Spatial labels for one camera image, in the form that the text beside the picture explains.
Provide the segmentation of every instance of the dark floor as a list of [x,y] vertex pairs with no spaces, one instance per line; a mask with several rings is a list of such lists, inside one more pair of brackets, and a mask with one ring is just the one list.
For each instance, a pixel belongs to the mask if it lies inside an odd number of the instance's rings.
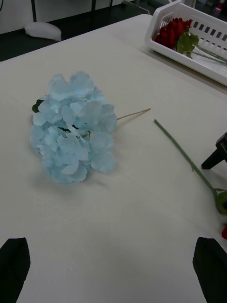
[[[116,5],[96,10],[94,15],[80,14],[51,22],[61,30],[62,40],[66,40],[91,30],[107,26],[146,12],[140,8]],[[23,29],[0,35],[0,61],[17,57],[24,53],[57,43],[56,41],[27,36]]]

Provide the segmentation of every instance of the black object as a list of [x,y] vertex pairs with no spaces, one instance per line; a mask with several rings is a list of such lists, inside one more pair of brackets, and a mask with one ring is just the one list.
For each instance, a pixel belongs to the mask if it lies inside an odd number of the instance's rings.
[[216,240],[198,238],[193,266],[207,303],[226,303],[227,254]]
[[37,17],[36,17],[36,10],[35,10],[35,0],[31,0],[31,2],[32,2],[33,21],[36,22],[37,21]]
[[26,239],[8,239],[0,249],[0,303],[17,301],[30,264]]
[[211,169],[221,161],[227,162],[227,133],[216,142],[216,150],[203,162],[203,169]]

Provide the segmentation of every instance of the white tablecloth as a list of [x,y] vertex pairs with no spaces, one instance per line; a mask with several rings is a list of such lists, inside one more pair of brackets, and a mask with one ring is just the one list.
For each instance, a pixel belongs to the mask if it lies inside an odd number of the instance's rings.
[[[168,138],[198,165],[227,130],[226,88],[143,46],[142,15],[0,65],[0,244],[26,237],[18,303],[205,302],[192,266],[198,237],[227,221]],[[57,185],[29,144],[31,107],[56,73],[88,72],[119,121],[109,176]],[[204,172],[227,187],[226,163]]]

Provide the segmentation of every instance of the blue hydrangea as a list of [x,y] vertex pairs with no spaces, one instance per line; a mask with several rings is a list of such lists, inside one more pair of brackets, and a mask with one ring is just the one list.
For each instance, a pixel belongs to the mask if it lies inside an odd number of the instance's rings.
[[49,95],[40,100],[30,142],[55,182],[80,182],[91,169],[109,173],[115,168],[110,152],[110,133],[117,126],[114,106],[107,104],[88,74],[72,74],[69,82],[55,75]]

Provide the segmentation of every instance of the flower petal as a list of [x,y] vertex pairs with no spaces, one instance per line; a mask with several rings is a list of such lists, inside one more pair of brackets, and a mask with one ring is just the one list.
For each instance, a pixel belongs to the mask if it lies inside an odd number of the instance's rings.
[[45,117],[41,113],[36,113],[33,116],[33,123],[37,126],[42,126],[46,122]]
[[71,75],[70,86],[75,96],[84,97],[94,89],[94,84],[89,74],[79,71]]
[[82,108],[80,112],[80,119],[87,124],[96,124],[98,123],[99,116],[102,111],[102,104],[100,102],[88,102]]
[[113,143],[111,135],[107,133],[95,133],[90,139],[91,148],[95,151],[109,150],[114,145]]
[[71,175],[76,172],[78,165],[79,161],[77,160],[73,165],[67,165],[65,168],[63,168],[61,173],[65,175]]
[[61,115],[66,124],[73,125],[75,117],[69,106],[63,106],[61,109]]
[[117,128],[117,116],[114,113],[105,114],[101,116],[98,123],[98,129],[101,132],[111,133],[116,128]]
[[101,103],[107,103],[106,98],[104,97],[101,90],[99,90],[96,86],[92,92],[88,93],[85,98],[90,101],[99,101]]
[[87,168],[85,168],[84,165],[79,164],[79,167],[77,169],[77,171],[70,175],[70,178],[73,179],[74,182],[80,182],[83,181],[87,176]]
[[99,172],[111,172],[112,170],[114,170],[115,166],[116,160],[109,151],[99,152],[91,160],[91,167]]
[[71,90],[62,74],[55,75],[49,84],[49,92],[53,99],[61,101],[70,96]]

